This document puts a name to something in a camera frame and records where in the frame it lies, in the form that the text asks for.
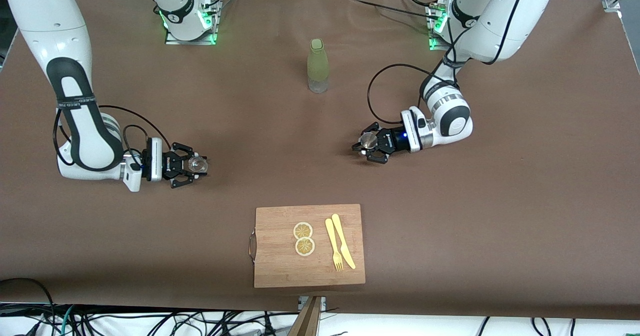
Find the plastic knife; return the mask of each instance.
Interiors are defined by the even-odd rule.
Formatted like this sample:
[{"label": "plastic knife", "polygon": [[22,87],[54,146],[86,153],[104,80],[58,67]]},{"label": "plastic knife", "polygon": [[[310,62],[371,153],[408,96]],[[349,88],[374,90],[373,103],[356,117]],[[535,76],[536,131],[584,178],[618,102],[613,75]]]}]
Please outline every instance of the plastic knife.
[{"label": "plastic knife", "polygon": [[343,233],[343,225],[340,223],[340,216],[338,214],[331,215],[331,220],[333,221],[333,226],[338,231],[338,236],[340,236],[340,253],[344,257],[344,260],[347,262],[350,268],[355,269],[356,265],[354,263],[354,259],[352,259],[352,254],[349,252],[349,248],[347,247],[347,243],[345,241],[345,234]]}]

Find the metal handle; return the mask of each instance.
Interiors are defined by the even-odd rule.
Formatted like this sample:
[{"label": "metal handle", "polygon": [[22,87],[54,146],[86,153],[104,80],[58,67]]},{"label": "metal handle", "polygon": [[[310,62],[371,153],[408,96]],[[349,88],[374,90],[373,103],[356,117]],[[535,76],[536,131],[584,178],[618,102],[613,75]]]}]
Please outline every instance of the metal handle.
[{"label": "metal handle", "polygon": [[249,235],[249,257],[251,257],[251,262],[253,263],[253,265],[256,265],[256,257],[252,254],[252,248],[251,246],[254,244],[253,241],[255,239],[255,249],[256,252],[258,252],[258,238],[256,238],[256,228],[253,228],[253,232],[251,233],[251,235]]}]

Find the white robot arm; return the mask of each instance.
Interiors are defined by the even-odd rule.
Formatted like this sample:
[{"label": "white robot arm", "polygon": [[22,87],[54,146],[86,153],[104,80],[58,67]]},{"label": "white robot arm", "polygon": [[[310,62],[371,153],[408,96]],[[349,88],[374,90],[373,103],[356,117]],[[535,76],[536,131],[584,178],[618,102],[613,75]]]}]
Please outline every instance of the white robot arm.
[{"label": "white robot arm", "polygon": [[[131,191],[138,191],[142,177],[148,181],[164,177],[176,187],[185,183],[175,179],[178,175],[185,176],[186,183],[206,175],[206,161],[185,145],[174,143],[167,153],[171,155],[165,158],[159,138],[147,140],[147,149],[142,154],[125,154],[118,122],[100,112],[94,96],[89,33],[75,0],[8,1],[18,28],[53,87],[56,119],[62,113],[70,128],[70,138],[57,152],[63,176],[82,180],[122,179]],[[155,1],[165,27],[179,40],[192,40],[211,28],[207,15],[211,0]],[[198,170],[183,168],[185,156],[178,156],[176,150],[187,154],[189,159],[196,158],[197,162],[192,164]]]},{"label": "white robot arm", "polygon": [[416,106],[402,111],[402,126],[384,129],[376,122],[363,130],[352,150],[369,161],[386,163],[393,152],[417,152],[471,135],[471,109],[456,75],[470,59],[486,64],[510,58],[538,23],[549,0],[439,0],[427,4],[432,45],[446,52],[420,86],[431,118]]}]

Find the wooden cutting board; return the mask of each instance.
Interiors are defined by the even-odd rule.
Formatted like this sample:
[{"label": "wooden cutting board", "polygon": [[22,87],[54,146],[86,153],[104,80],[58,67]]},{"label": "wooden cutting board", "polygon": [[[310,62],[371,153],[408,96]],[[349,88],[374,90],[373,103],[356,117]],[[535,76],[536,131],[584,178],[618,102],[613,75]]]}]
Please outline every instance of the wooden cutting board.
[{"label": "wooden cutting board", "polygon": [[[325,220],[340,215],[344,238],[356,268],[342,261],[336,271]],[[313,227],[315,250],[300,256],[295,250],[293,229],[299,222]],[[338,249],[341,246],[336,232]],[[359,204],[259,207],[255,211],[255,288],[351,285],[365,283],[362,220]]]}]

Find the table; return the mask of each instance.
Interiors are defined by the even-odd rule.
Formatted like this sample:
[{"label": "table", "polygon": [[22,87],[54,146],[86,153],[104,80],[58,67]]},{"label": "table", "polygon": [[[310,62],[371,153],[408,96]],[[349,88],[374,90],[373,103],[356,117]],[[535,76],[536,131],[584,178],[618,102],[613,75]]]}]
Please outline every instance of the table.
[{"label": "table", "polygon": [[[62,178],[54,93],[18,36],[0,74],[0,278],[39,279],[61,304],[293,310],[298,295],[326,295],[343,313],[640,315],[640,79],[599,0],[551,0],[514,57],[469,62],[471,137],[387,165],[350,145],[374,120],[377,70],[441,58],[420,17],[354,0],[233,0],[218,45],[182,46],[163,44],[152,0],[77,1],[98,101],[207,155],[210,176],[139,193]],[[307,90],[315,37],[331,65],[322,95]],[[375,109],[399,118],[423,78],[381,75]],[[256,207],[341,203],[361,204],[366,284],[252,287]],[[28,286],[3,293],[42,300]]]}]

